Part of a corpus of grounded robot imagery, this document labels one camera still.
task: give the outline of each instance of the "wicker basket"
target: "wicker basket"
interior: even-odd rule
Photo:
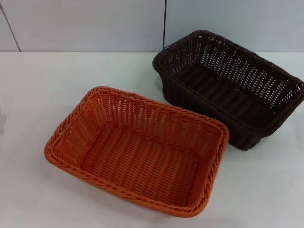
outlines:
[[[304,99],[300,79],[208,31],[173,43],[153,66],[168,102],[220,120],[242,150],[274,133]]]
[[[192,217],[208,202],[228,138],[217,120],[96,87],[55,130],[45,156],[125,200]]]

